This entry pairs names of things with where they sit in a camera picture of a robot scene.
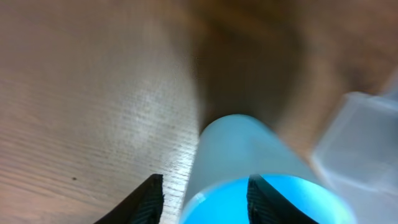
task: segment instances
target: clear plastic container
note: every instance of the clear plastic container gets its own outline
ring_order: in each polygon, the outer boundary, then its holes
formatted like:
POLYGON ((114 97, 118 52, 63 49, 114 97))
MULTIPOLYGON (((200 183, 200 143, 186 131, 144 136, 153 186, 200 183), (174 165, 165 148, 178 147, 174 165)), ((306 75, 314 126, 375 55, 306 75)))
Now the clear plastic container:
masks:
POLYGON ((358 223, 398 223, 397 93, 348 94, 312 157, 358 223))

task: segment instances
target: wood grain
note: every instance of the wood grain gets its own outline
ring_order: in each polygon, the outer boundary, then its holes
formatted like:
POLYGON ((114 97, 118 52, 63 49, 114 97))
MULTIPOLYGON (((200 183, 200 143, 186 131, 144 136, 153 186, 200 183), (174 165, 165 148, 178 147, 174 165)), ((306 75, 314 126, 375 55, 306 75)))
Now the wood grain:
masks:
POLYGON ((251 114, 307 158, 398 59, 398 3, 0 1, 0 223, 93 223, 152 173, 176 223, 200 131, 251 114))

